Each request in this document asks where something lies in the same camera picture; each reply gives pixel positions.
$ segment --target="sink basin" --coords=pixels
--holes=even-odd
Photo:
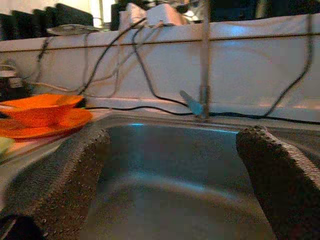
[[[79,238],[68,239],[276,239],[237,154],[236,134],[246,127],[134,114],[111,115],[86,126],[67,141],[84,141],[93,129],[107,129],[110,154],[104,157]],[[313,150],[319,147],[319,132],[270,130],[296,143],[310,159],[319,157]],[[75,151],[64,143],[58,150]],[[0,166],[0,209],[12,198],[7,193],[17,192],[29,173],[36,175],[35,170],[55,160],[50,156],[60,144]]]

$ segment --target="faucet handle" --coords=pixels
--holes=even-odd
[[[204,112],[204,107],[185,91],[181,90],[180,96],[184,99],[193,114],[201,115]]]

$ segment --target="orange bowl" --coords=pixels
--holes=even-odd
[[[82,99],[82,96],[77,95],[41,94],[0,102],[0,105],[12,107],[0,108],[0,112],[26,127],[45,127],[59,123]]]

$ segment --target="orange plate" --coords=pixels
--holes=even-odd
[[[57,125],[43,127],[25,127],[14,119],[0,120],[0,137],[12,139],[30,139],[65,134],[83,127],[92,118],[86,109],[71,109]]]

